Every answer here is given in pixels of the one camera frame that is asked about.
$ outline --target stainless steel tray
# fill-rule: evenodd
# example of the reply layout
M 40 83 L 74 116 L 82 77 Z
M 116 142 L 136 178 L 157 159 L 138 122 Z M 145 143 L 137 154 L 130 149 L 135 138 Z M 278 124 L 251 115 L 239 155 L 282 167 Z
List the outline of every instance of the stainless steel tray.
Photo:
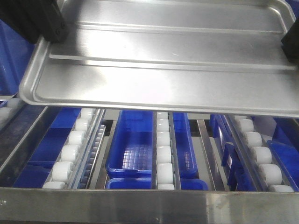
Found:
M 283 0 L 68 0 L 63 43 L 43 38 L 20 85 L 34 105 L 299 117 Z

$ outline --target blue plastic bin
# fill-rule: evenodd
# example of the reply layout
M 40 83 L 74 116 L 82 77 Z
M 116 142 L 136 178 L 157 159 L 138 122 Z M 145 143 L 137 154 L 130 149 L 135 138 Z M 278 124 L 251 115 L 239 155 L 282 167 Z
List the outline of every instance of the blue plastic bin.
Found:
M 288 177 L 291 186 L 294 191 L 299 191 L 299 152 L 293 146 L 287 144 L 267 141 L 267 145 L 272 152 L 272 155 L 275 156 L 282 171 Z
M 173 113 L 173 122 L 180 177 L 194 178 L 197 174 L 197 165 L 187 113 Z
M 109 177 L 151 177 L 153 112 L 121 111 L 106 162 Z
M 41 188 L 51 169 L 27 165 L 13 184 L 15 188 Z
M 106 189 L 150 189 L 150 178 L 114 178 L 107 182 Z M 181 179 L 183 190 L 208 190 L 206 182 L 199 179 Z
M 33 44 L 0 21 L 0 95 L 18 91 L 33 48 Z
M 249 178 L 246 176 L 239 157 L 236 153 L 234 140 L 223 115 L 213 114 L 210 118 L 210 127 L 219 154 L 222 157 L 221 165 L 228 177 L 227 185 L 230 190 L 253 191 Z
M 79 108 L 62 108 L 31 156 L 28 165 L 53 167 L 79 112 Z
M 286 2 L 290 4 L 295 16 L 298 18 L 298 16 L 299 16 L 299 0 L 286 0 Z

